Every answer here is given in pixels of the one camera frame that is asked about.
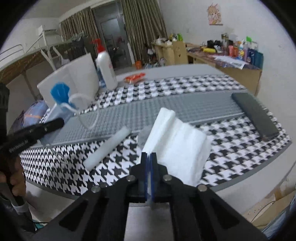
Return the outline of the person's left hand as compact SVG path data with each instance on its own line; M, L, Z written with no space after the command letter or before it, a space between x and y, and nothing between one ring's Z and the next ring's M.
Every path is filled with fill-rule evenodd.
M20 157L17 156L13 163L14 167L12 168L12 175L10 177L10 183L13 186L12 193L14 196L24 197L26 194L26 180Z

